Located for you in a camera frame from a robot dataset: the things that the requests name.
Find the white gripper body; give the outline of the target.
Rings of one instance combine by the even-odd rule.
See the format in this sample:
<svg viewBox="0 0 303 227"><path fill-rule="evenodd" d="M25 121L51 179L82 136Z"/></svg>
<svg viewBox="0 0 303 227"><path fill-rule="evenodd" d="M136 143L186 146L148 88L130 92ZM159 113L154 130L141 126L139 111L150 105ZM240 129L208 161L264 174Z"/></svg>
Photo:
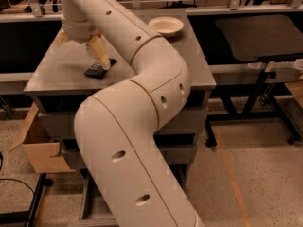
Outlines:
<svg viewBox="0 0 303 227"><path fill-rule="evenodd" d="M73 21L62 16L62 30L70 40L86 43L98 33L97 28L89 21Z"/></svg>

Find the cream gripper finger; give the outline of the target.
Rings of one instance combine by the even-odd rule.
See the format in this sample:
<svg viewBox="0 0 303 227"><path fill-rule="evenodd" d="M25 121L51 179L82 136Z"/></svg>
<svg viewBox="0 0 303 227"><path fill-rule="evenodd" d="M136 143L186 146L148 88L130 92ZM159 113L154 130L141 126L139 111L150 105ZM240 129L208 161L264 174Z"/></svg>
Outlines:
<svg viewBox="0 0 303 227"><path fill-rule="evenodd" d="M105 50L105 46L100 37L94 36L89 42L88 47L94 52L96 59L104 70L109 70L111 67L110 59Z"/></svg>
<svg viewBox="0 0 303 227"><path fill-rule="evenodd" d="M64 44L69 41L68 35L62 30L56 36L56 43L57 44Z"/></svg>

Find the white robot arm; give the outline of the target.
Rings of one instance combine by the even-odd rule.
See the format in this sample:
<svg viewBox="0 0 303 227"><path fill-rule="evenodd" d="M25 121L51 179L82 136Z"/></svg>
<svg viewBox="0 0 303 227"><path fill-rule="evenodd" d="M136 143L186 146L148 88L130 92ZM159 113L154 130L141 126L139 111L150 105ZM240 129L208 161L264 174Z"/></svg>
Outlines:
<svg viewBox="0 0 303 227"><path fill-rule="evenodd" d="M133 68L89 96L75 115L80 154L119 227L204 227L156 146L154 134L187 102L179 52L116 0L62 0L76 8Z"/></svg>

